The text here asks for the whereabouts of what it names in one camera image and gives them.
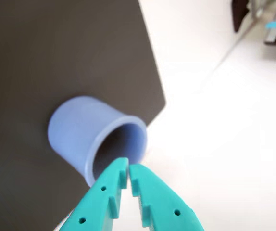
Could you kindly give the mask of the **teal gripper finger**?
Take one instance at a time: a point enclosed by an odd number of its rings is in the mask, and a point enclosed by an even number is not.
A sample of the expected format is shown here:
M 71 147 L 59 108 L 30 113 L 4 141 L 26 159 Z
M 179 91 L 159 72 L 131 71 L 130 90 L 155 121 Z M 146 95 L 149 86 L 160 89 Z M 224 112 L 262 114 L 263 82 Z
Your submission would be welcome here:
M 129 166 L 132 194 L 138 198 L 142 227 L 150 231 L 202 231 L 194 211 L 142 164 Z
M 112 161 L 72 211 L 62 231 L 111 231 L 119 218 L 121 190 L 127 188 L 128 159 Z

